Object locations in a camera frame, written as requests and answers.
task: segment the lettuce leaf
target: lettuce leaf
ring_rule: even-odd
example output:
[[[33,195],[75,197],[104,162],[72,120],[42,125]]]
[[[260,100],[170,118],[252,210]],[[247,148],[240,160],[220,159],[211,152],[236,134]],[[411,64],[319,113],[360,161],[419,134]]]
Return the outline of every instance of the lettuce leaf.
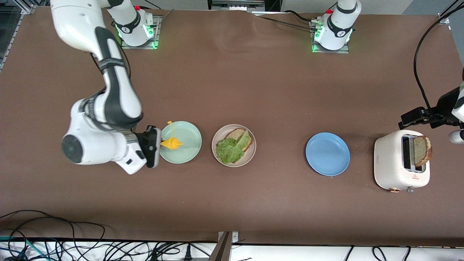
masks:
[[[245,154],[242,150],[248,145],[250,140],[251,137],[248,131],[245,131],[238,140],[232,138],[223,139],[218,142],[216,154],[224,164],[235,163]]]

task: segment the white floor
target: white floor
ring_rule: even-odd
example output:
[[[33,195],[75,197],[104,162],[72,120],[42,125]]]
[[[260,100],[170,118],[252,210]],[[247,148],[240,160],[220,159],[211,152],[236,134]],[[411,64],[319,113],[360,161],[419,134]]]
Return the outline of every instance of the white floor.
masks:
[[[115,245],[117,242],[101,242],[97,245],[99,248],[95,248],[89,251],[85,257],[90,261],[103,261],[105,256],[105,251],[110,251],[109,246],[103,244],[113,243]],[[131,243],[124,247],[127,251],[133,246],[136,246],[137,242]],[[94,242],[77,242],[77,245],[84,247],[91,247],[95,245]],[[139,248],[134,249],[131,253],[144,253],[148,250],[152,250],[155,243],[149,243],[149,249],[147,245],[142,245]],[[195,243],[195,246],[203,249],[207,253],[211,253],[214,249],[214,243]],[[36,242],[34,246],[44,254],[47,253],[45,249],[44,242]],[[73,242],[67,242],[65,247],[71,248],[74,246]],[[20,251],[24,247],[24,242],[13,242],[11,249]],[[55,243],[48,242],[48,247],[50,252],[54,251]],[[185,250],[187,245],[179,247],[180,252],[174,255],[164,255],[163,260],[183,260],[185,256]],[[6,242],[0,242],[0,248],[7,248]],[[207,257],[205,254],[201,253],[195,248],[191,248],[191,253],[193,258]],[[343,261],[349,251],[350,247],[320,247],[320,246],[233,246],[231,261],[242,261],[248,258],[251,258],[250,261]],[[388,261],[403,261],[407,248],[400,247],[381,247]],[[81,248],[81,253],[85,252],[87,249]],[[76,249],[69,250],[74,258],[65,254],[62,258],[63,261],[85,261],[84,258],[80,258],[80,254]],[[26,255],[31,258],[39,255],[31,247],[28,248]],[[121,257],[123,252],[116,252],[111,260],[116,260],[118,257]],[[10,253],[6,250],[0,250],[0,260],[11,256]],[[52,254],[50,257],[57,259],[56,255]],[[138,256],[133,256],[133,261],[144,261],[147,258],[147,254],[141,254]],[[459,259],[464,260],[464,249],[451,249],[451,248],[412,248],[411,253],[407,261],[458,261]],[[371,247],[355,247],[349,257],[351,261],[376,261],[371,252]],[[131,258],[126,256],[121,261],[131,261]]]

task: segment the beige plate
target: beige plate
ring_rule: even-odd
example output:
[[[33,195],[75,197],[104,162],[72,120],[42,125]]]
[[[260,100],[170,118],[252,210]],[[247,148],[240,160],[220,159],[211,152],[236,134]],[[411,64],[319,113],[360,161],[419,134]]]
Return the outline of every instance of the beige plate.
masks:
[[[253,143],[250,145],[250,147],[245,151],[245,155],[241,159],[239,159],[236,163],[229,163],[229,164],[224,164],[222,161],[218,158],[218,155],[216,154],[216,145],[218,144],[219,141],[223,140],[226,138],[227,134],[231,133],[234,129],[241,128],[244,130],[248,130],[248,133],[251,136],[251,140]],[[216,134],[213,137],[213,142],[211,143],[211,149],[213,150],[214,157],[219,161],[224,166],[227,167],[240,167],[245,164],[247,164],[251,158],[255,155],[256,152],[256,139],[253,133],[246,127],[239,125],[239,124],[230,124],[226,125],[222,128],[220,128]]]

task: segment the blue plate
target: blue plate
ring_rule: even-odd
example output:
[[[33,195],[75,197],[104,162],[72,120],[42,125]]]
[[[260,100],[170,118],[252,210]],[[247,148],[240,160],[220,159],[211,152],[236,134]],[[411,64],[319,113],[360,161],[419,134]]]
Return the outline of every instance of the blue plate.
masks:
[[[306,159],[319,174],[336,176],[348,167],[349,149],[337,135],[321,132],[314,135],[306,144]]]

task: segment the black cable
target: black cable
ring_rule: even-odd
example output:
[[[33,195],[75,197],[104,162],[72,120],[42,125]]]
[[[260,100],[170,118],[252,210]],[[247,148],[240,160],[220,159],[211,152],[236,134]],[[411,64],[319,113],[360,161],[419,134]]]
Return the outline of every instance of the black cable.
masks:
[[[162,18],[161,22],[158,23],[158,27],[164,22],[164,20],[166,20],[166,18],[168,18],[168,16],[171,14],[171,12],[173,10],[174,9],[169,10],[169,12],[166,14],[166,16]]]
[[[26,250],[27,250],[26,236],[21,231],[19,231],[19,229],[17,229],[17,228],[16,229],[15,228],[7,228],[7,229],[4,229],[4,230],[0,231],[0,233],[3,233],[5,231],[10,231],[10,230],[12,232],[11,232],[10,236],[8,237],[8,249],[9,249],[9,252],[10,252],[11,256],[17,257],[15,255],[13,255],[13,251],[11,250],[11,245],[10,245],[11,238],[14,236],[14,233],[19,233],[22,236],[22,238],[24,239],[24,247],[23,247],[23,250],[21,250],[21,252],[24,255],[24,253],[26,253]]]
[[[208,254],[208,253],[207,253],[205,250],[203,250],[203,249],[200,249],[199,247],[197,247],[197,246],[195,246],[195,245],[193,245],[193,244],[190,244],[190,245],[191,245],[192,247],[194,247],[194,248],[198,249],[200,252],[204,253],[204,254],[205,254],[205,255],[207,255],[208,257],[210,257],[210,256],[211,256],[211,255],[210,255],[210,254]]]
[[[279,1],[279,0],[276,0],[276,1],[272,4],[272,6],[271,6],[269,9],[267,9],[267,11],[272,10],[272,8],[276,5],[277,1]]]
[[[175,242],[166,242],[166,243],[158,246],[159,244],[160,244],[160,242],[155,245],[155,247],[153,248],[153,251],[151,252],[151,254],[149,254],[147,256],[147,260],[150,260],[150,261],[158,260],[158,258],[160,256],[162,257],[162,255],[164,253],[163,250],[170,247],[170,246],[172,246],[172,245],[174,245]]]
[[[17,211],[14,211],[14,212],[11,212],[9,214],[6,214],[6,215],[3,215],[0,217],[1,218],[4,218],[4,217],[7,217],[9,215],[14,215],[14,214],[17,214],[17,213],[20,213],[20,212],[35,212],[35,213],[40,213],[40,214],[43,214],[45,215],[45,217],[36,217],[36,218],[32,218],[32,219],[29,219],[23,223],[21,223],[19,226],[16,227],[16,230],[19,230],[22,226],[26,225],[27,223],[29,222],[32,222],[34,220],[38,220],[38,219],[45,219],[45,218],[51,218],[51,219],[54,219],[54,220],[59,220],[59,221],[62,221],[62,222],[65,222],[67,224],[69,224],[71,226],[71,229],[72,229],[72,239],[73,239],[73,242],[74,242],[74,246],[76,247],[76,250],[77,252],[81,255],[79,258],[77,258],[76,261],[79,261],[81,258],[84,258],[86,261],[90,261],[89,259],[87,259],[84,255],[86,253],[88,253],[90,251],[87,250],[86,252],[82,253],[79,251],[79,247],[77,246],[77,242],[76,242],[76,237],[75,237],[75,229],[74,229],[74,225],[73,224],[90,224],[90,225],[95,225],[95,226],[99,226],[103,229],[103,232],[102,232],[102,235],[101,237],[97,240],[97,242],[95,243],[94,247],[103,239],[104,235],[105,235],[105,227],[101,224],[97,224],[97,223],[93,223],[93,222],[71,222],[69,220],[66,220],[64,218],[61,218],[61,217],[56,217],[56,216],[53,216],[53,215],[50,215],[44,211],[40,211],[40,210],[33,210],[33,209],[22,209],[22,210],[17,210]]]
[[[18,254],[18,256],[19,256],[19,255],[23,256],[23,258],[26,259],[26,261],[28,260],[26,254],[24,254],[23,252],[20,252],[20,251],[18,251],[18,250],[13,250],[13,249],[9,249],[9,248],[0,248],[0,250],[9,251],[10,253],[11,253],[11,252],[15,252],[15,253]]]
[[[263,18],[263,19],[266,19],[266,20],[274,21],[274,22],[281,23],[281,24],[285,24],[285,25],[289,25],[289,26],[299,27],[299,28],[303,28],[303,29],[307,29],[307,30],[316,30],[315,28],[310,28],[310,27],[306,27],[306,26],[296,25],[296,24],[292,24],[292,23],[288,23],[288,22],[284,22],[284,21],[275,20],[275,19],[272,19],[272,18],[267,18],[267,17],[262,17],[262,16],[260,16],[260,17]]]
[[[419,76],[417,74],[417,56],[419,54],[419,49],[420,49],[420,46],[422,45],[422,42],[424,41],[425,37],[428,35],[428,33],[437,25],[439,24],[442,20],[448,18],[450,15],[452,15],[453,13],[455,13],[456,11],[458,10],[461,10],[462,8],[464,8],[464,6],[459,6],[459,7],[456,7],[455,9],[453,9],[452,11],[450,11],[449,13],[447,13],[446,15],[444,15],[442,18],[438,19],[437,21],[435,21],[428,29],[427,31],[424,33],[424,35],[422,36],[422,38],[420,39],[419,41],[419,44],[417,45],[417,49],[416,49],[416,53],[414,55],[414,63],[413,63],[413,68],[414,68],[414,77],[416,78],[416,82],[417,82],[417,85],[419,86],[419,89],[420,89],[420,92],[422,93],[422,97],[424,98],[424,101],[425,101],[425,104],[427,106],[427,110],[429,111],[429,113],[432,115],[432,117],[438,121],[439,123],[443,124],[443,125],[450,125],[450,126],[458,126],[458,124],[452,124],[452,123],[448,123],[446,121],[443,121],[442,119],[438,118],[437,115],[435,115],[435,113],[432,111],[432,108],[430,107],[430,103],[429,103],[429,100],[427,98],[427,95],[425,94],[425,91],[424,91],[424,88],[422,87],[422,84],[419,80]]]
[[[184,259],[183,261],[191,261],[193,258],[192,258],[192,252],[191,252],[191,244],[188,244],[187,245],[187,249],[185,250],[185,256],[184,256]]]
[[[375,250],[378,249],[380,251],[380,253],[382,254],[382,257],[383,257],[383,260],[381,260],[376,254],[375,254]],[[378,261],[387,261],[387,258],[385,257],[385,254],[383,253],[382,249],[380,249],[380,247],[372,247],[372,254],[374,255],[375,259],[377,259]]]
[[[130,254],[131,251],[135,250],[137,247],[143,245],[143,244],[146,244],[147,245],[147,249],[148,251],[147,252],[143,252],[143,253],[137,253],[137,254]],[[140,254],[147,254],[150,252],[150,245],[148,245],[148,242],[147,241],[144,241],[138,245],[136,245],[135,247],[131,248],[129,251],[127,251],[123,256],[119,257],[118,260],[121,260],[122,258],[124,258],[125,256],[129,256],[129,257],[132,257],[134,255],[140,255]]]
[[[121,248],[123,248],[123,247],[129,245],[130,242],[129,242],[129,243],[126,243],[125,245],[123,245],[123,246],[121,246],[121,247],[118,247],[119,245],[122,245],[122,244],[124,244],[124,243],[123,243],[123,242],[120,242],[120,243],[117,243],[117,244],[114,245],[114,246],[111,244],[111,246],[110,246],[108,249],[105,250],[105,256],[103,257],[103,261],[111,260],[111,258],[112,258],[118,251],[122,251]],[[111,251],[113,251],[113,249],[116,249],[116,251],[115,251],[112,255],[110,255],[110,256],[108,257],[108,259],[107,259],[107,256],[111,253]]]
[[[155,5],[154,3],[152,3],[152,2],[150,2],[150,1],[148,1],[148,0],[144,0],[144,1],[147,2],[147,3],[149,3],[149,4],[151,4],[151,5],[153,5],[154,7],[158,8],[158,9],[161,9],[161,7]]]
[[[178,247],[181,246],[181,245],[185,245],[185,244],[187,244],[187,243],[177,243],[177,245],[176,245],[176,243],[173,243],[173,244],[170,244],[169,246],[166,246],[166,247],[160,249],[159,250],[160,254],[158,255],[158,258],[161,257],[161,260],[163,260],[163,255],[164,254],[178,254],[178,253],[180,253],[180,249],[178,249]],[[171,251],[171,250],[177,250],[177,252],[169,253],[169,251]]]
[[[63,247],[64,242],[59,243],[59,244],[60,244],[60,247],[61,247],[61,251],[58,251],[58,247],[57,247],[56,244],[55,244],[56,247],[55,247],[55,251],[54,251],[54,252],[56,252],[56,253],[51,252],[51,253],[49,253],[49,255],[67,253],[67,254],[71,257],[71,260],[74,260],[74,257],[73,257],[68,251],[69,251],[70,249],[73,249],[73,248],[76,248],[76,247],[73,246],[73,247],[70,247],[70,248],[64,248],[64,247]],[[97,247],[78,246],[78,248],[83,248],[83,249],[97,249],[97,248],[102,248],[102,247],[104,247],[104,246],[109,246],[108,249],[106,249],[105,253],[107,253],[107,251],[108,251],[110,248],[114,247],[114,246],[113,246],[113,243],[111,243],[111,244],[102,244],[102,245],[97,246]]]
[[[145,243],[142,243],[142,244],[139,244],[139,245],[137,245],[136,247],[138,247],[138,246],[140,246],[140,245],[143,245],[143,244],[146,244],[146,245],[147,245],[147,248],[148,248],[148,251],[147,251],[147,252],[131,254],[131,253],[130,253],[131,250],[129,250],[129,251],[125,252],[124,255],[118,257],[117,259],[114,259],[114,261],[122,261],[122,259],[123,259],[124,257],[126,257],[126,256],[128,256],[131,260],[133,260],[133,259],[132,259],[133,256],[137,256],[137,255],[142,255],[142,254],[148,254],[148,253],[150,253],[150,245],[148,245],[148,243],[146,243],[146,242],[145,242]]]
[[[303,21],[311,22],[311,19],[304,18],[303,16],[299,15],[299,14],[298,14],[297,12],[295,12],[295,11],[287,10],[287,11],[284,11],[284,13],[292,13],[292,14],[296,15],[299,19],[301,19],[301,20],[303,20]]]
[[[37,259],[48,259],[48,260],[53,260],[53,261],[58,261],[52,257],[49,257],[49,256],[45,256],[45,255],[38,255],[38,256],[35,256],[35,257],[32,257],[29,259],[29,261],[32,261],[32,260],[37,260]]]
[[[448,11],[451,7],[453,7],[453,5],[455,5],[457,2],[459,2],[459,0],[455,0],[455,1],[453,2],[453,4],[451,4],[450,6],[448,6],[448,8],[447,8],[446,10],[444,10],[440,15],[445,14],[446,11]]]
[[[348,261],[349,255],[351,254],[351,251],[353,251],[353,249],[354,249],[354,245],[351,245],[351,248],[349,249],[348,254],[345,257],[345,261]]]
[[[409,257],[409,253],[411,252],[411,247],[408,246],[407,247],[407,252],[406,252],[406,255],[405,255],[405,258],[403,259],[403,261],[407,261],[407,258]]]
[[[51,251],[48,249],[48,244],[47,242],[45,241],[45,249],[47,250],[47,256],[51,257],[51,255],[53,254],[56,254],[57,258],[58,258],[58,261],[61,261],[62,258],[63,258],[63,254],[64,254],[64,251],[66,250],[64,247],[63,247],[63,243],[59,242],[58,240],[56,240],[55,238],[46,238],[46,239],[51,239],[53,241],[55,241],[55,250]]]
[[[61,252],[58,252],[58,245],[61,248]],[[71,260],[74,260],[74,256],[72,256],[67,249],[64,248],[64,242],[55,242],[55,251],[57,252],[57,257],[59,260],[63,259],[64,254],[68,254],[71,257]]]

